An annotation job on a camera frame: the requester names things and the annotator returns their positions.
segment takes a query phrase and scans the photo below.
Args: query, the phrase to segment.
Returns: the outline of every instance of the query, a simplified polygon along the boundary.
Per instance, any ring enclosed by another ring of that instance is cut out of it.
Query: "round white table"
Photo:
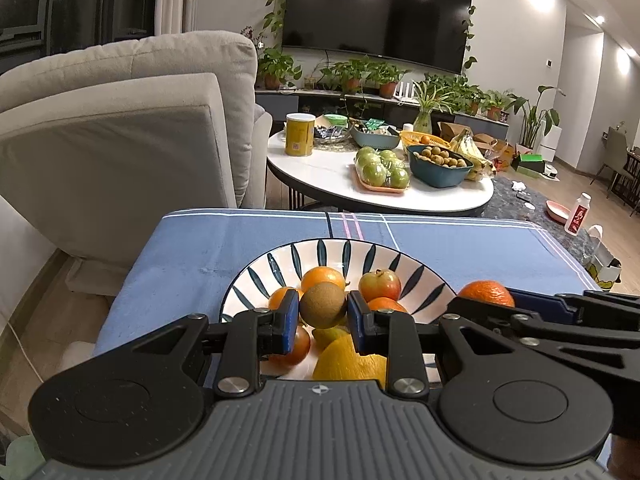
[[[404,157],[401,148],[395,151]],[[323,205],[346,211],[475,216],[494,194],[490,178],[480,182],[465,180],[457,187],[437,189],[413,175],[409,189],[403,194],[368,191],[353,178],[354,156],[355,152],[329,152],[318,148],[314,148],[309,156],[286,155],[283,132],[272,136],[267,148],[267,164],[271,173],[289,189]]]

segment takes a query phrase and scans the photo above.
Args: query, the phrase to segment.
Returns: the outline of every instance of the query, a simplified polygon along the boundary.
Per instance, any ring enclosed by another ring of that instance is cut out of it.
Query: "white cable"
[[[11,323],[9,323],[9,320],[6,318],[6,316],[4,315],[4,312],[2,312],[2,310],[0,310],[0,316],[2,316],[2,319],[4,319],[4,322],[9,327],[9,329],[11,329],[11,332],[14,333],[15,339],[18,342],[18,345],[20,345],[20,350],[22,350],[22,355],[24,355],[24,358],[27,359],[27,362],[29,363],[29,366],[31,367],[33,372],[36,374],[36,377],[38,378],[38,380],[41,383],[43,383],[44,381],[42,380],[42,377],[40,376],[40,374],[36,370],[36,367],[33,366],[33,363],[31,362],[31,359],[29,359],[29,357],[27,355],[27,352],[24,351],[24,346],[22,346],[22,342],[20,341],[20,338],[18,337],[17,333],[15,333],[14,327],[11,326]]]

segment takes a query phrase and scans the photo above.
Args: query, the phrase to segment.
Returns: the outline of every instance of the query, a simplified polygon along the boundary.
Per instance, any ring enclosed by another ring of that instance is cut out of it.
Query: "bunch of bananas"
[[[474,142],[471,130],[465,130],[461,134],[453,137],[450,145],[452,152],[459,153],[474,164],[469,174],[465,177],[467,180],[478,181],[485,176],[495,176],[495,166],[482,156],[482,153],[480,153],[480,150],[478,150]]]

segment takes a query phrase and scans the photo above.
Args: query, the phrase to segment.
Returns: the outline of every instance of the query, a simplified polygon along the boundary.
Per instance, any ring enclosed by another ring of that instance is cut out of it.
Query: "white plastic bottle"
[[[575,201],[575,205],[569,213],[569,219],[566,221],[566,224],[564,224],[564,230],[572,236],[578,234],[580,226],[584,222],[584,219],[587,218],[590,203],[591,197],[586,193],[583,193],[580,198]]]

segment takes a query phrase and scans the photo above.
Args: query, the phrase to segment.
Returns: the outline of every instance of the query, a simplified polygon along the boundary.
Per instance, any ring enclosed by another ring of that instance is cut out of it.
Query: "pink bowl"
[[[546,213],[559,224],[566,224],[570,212],[568,208],[558,202],[546,201]]]

